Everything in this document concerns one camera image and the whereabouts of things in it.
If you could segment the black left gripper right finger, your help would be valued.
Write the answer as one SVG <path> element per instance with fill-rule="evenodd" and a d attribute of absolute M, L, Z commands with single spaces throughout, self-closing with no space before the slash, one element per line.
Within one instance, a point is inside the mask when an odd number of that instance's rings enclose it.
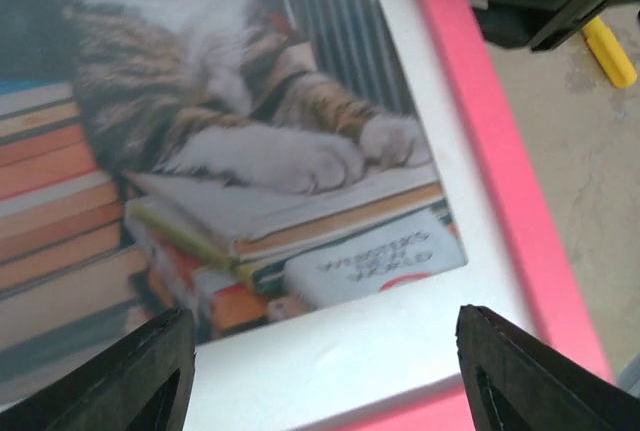
<path fill-rule="evenodd" d="M 639 399 L 592 374 L 488 307 L 456 325 L 461 376 L 477 430 L 639 428 Z"/>

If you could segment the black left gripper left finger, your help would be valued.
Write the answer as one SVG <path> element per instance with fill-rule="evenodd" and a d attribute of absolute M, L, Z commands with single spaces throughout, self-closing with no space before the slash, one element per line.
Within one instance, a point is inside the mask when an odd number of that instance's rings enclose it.
<path fill-rule="evenodd" d="M 1 413 L 3 430 L 181 430 L 195 373 L 191 312 L 152 318 Z"/>

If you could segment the yellow screwdriver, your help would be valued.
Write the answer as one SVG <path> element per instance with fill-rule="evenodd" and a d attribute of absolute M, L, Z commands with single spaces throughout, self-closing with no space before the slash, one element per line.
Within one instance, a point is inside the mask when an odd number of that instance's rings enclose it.
<path fill-rule="evenodd" d="M 618 89 L 633 85 L 638 74 L 613 31 L 596 16 L 581 30 L 582 36 L 610 83 Z"/>

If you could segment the pink picture frame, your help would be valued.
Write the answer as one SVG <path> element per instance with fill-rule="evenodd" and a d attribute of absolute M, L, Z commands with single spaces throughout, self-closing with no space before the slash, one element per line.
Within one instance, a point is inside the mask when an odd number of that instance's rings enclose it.
<path fill-rule="evenodd" d="M 469 7 L 380 4 L 467 262 L 195 346 L 182 429 L 468 430 L 466 304 L 609 373 Z"/>

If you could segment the cat photo in frame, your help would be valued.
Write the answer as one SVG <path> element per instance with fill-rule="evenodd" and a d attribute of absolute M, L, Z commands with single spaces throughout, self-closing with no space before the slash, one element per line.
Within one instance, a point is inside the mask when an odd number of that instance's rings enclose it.
<path fill-rule="evenodd" d="M 380 0 L 1 0 L 1 397 L 467 262 Z"/>

